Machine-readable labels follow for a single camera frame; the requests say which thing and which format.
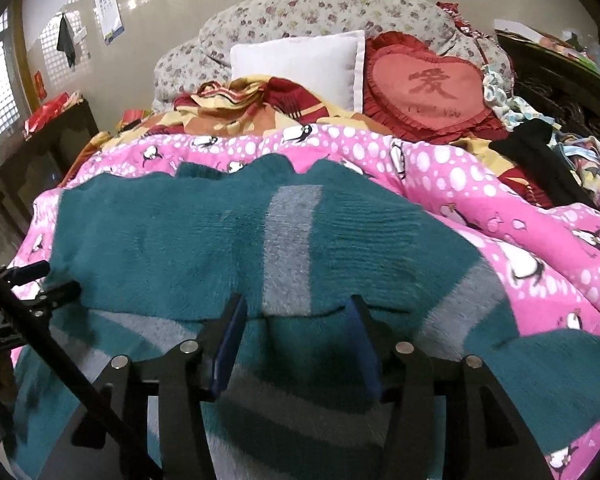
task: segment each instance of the chinese character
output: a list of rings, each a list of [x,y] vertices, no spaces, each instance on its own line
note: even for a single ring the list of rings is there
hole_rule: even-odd
[[[409,76],[409,81],[422,79],[422,84],[409,90],[409,93],[419,94],[424,90],[427,94],[438,92],[442,97],[447,99],[456,99],[454,95],[451,95],[449,92],[445,92],[442,89],[442,82],[449,78],[450,77],[445,75],[439,68],[428,68],[422,72],[415,72]]]

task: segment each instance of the heart-shaped cushion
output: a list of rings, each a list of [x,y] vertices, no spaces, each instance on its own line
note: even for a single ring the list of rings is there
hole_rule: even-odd
[[[459,57],[437,56],[413,38],[375,42],[367,57],[365,114],[406,140],[436,144],[491,114],[482,98],[482,73]]]

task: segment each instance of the silver screw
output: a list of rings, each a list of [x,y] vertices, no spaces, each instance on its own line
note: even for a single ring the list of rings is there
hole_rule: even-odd
[[[406,341],[400,341],[395,346],[395,351],[398,352],[398,354],[411,354],[414,350],[415,348],[413,345],[411,343],[407,343]]]
[[[116,370],[120,370],[120,368],[124,368],[128,362],[129,358],[126,355],[116,355],[111,360],[111,366],[113,366]]]
[[[188,341],[184,341],[181,345],[180,345],[180,351],[185,353],[185,354],[190,354],[192,352],[195,352],[198,349],[198,343],[196,341],[193,341],[193,339],[189,339]]]
[[[466,357],[466,364],[470,368],[480,368],[482,366],[482,359],[477,355],[468,355]]]

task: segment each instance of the floral pattern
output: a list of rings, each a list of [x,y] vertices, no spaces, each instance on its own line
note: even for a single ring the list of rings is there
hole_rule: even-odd
[[[374,38],[386,30],[415,36],[437,54],[458,56],[477,66],[484,61],[473,38],[425,0],[247,0],[209,19],[198,36],[168,51],[155,68],[153,108],[165,111],[179,93],[208,80],[231,77],[229,52],[237,43],[262,43],[292,36],[325,36],[350,30]],[[487,39],[480,42],[490,66],[511,83],[506,53]]]

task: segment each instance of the black rod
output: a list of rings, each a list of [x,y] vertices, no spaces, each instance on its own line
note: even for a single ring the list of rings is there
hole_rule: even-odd
[[[24,307],[16,295],[0,278],[0,311],[11,323],[14,330],[27,341],[42,360],[58,375],[64,385],[71,390],[84,407],[96,417],[118,445],[125,449],[154,480],[162,480],[162,469],[149,457],[129,427],[120,420],[107,405],[98,391],[82,374],[71,358],[46,327],[39,323],[32,313]]]

